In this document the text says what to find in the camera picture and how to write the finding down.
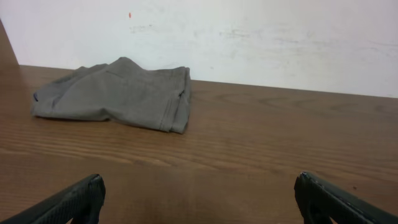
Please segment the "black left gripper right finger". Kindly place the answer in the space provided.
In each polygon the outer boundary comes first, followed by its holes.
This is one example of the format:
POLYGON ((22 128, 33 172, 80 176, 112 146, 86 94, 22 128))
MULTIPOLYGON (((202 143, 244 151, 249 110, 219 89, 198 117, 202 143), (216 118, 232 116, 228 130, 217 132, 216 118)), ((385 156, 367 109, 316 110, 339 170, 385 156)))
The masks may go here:
POLYGON ((395 215, 309 172, 300 173, 294 190, 304 224, 397 224, 395 215))

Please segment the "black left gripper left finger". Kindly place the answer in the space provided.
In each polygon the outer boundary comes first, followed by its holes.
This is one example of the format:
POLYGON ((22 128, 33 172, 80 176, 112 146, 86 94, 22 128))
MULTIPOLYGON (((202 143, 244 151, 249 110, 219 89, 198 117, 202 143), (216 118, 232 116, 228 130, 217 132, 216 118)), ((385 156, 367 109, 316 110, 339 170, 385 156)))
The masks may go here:
POLYGON ((102 176, 91 174, 1 224, 97 224, 105 194, 102 176))

